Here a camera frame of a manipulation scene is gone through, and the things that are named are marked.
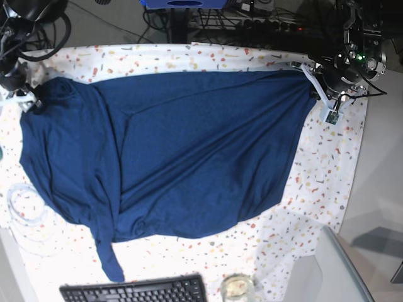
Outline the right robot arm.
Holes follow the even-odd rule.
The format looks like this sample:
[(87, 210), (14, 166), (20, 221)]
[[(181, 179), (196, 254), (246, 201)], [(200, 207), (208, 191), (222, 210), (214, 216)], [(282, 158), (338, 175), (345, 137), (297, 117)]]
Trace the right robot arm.
[[(66, 15), (67, 1), (1, 1), (1, 87), (15, 92), (29, 87), (27, 71), (19, 59), (40, 62), (55, 55), (68, 41), (72, 25)], [(40, 57), (23, 54), (21, 48), (44, 25), (61, 19), (65, 33), (60, 43)]]

